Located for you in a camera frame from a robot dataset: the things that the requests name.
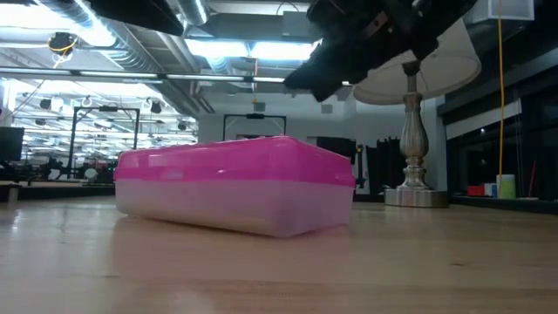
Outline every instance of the green object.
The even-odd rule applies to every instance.
[[[500,183],[500,176],[496,176],[496,184],[501,189],[499,193],[499,198],[503,200],[515,200],[517,196],[515,195],[515,175],[513,174],[503,174],[502,182]]]

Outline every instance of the wooden tabletop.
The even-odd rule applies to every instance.
[[[274,239],[125,217],[113,198],[0,207],[1,313],[556,313],[558,219],[356,204]]]

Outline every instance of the robotic arm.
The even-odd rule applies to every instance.
[[[356,84],[399,54],[411,50],[418,61],[438,48],[438,36],[477,0],[316,0],[307,17],[323,32],[310,60],[284,81],[310,90],[317,101],[344,81]]]

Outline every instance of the red object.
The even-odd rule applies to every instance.
[[[467,196],[484,196],[485,186],[468,186]]]

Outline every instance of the translucent plastic box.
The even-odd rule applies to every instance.
[[[172,222],[294,236],[349,220],[345,157],[290,137],[122,154],[118,210]]]

